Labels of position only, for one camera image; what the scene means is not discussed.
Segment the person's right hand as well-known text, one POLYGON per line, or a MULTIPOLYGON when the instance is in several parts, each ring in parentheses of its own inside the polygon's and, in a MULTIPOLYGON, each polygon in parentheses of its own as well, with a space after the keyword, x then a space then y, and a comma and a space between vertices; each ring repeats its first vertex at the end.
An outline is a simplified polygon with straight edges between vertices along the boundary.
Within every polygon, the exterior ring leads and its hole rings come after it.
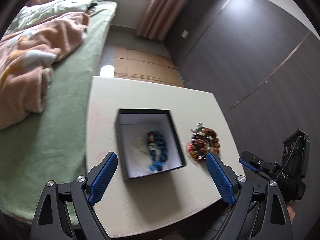
POLYGON ((287 211, 289 214, 290 222, 292 223, 295 218, 296 213, 291 205, 287 205, 286 208, 287 208, 287 211))

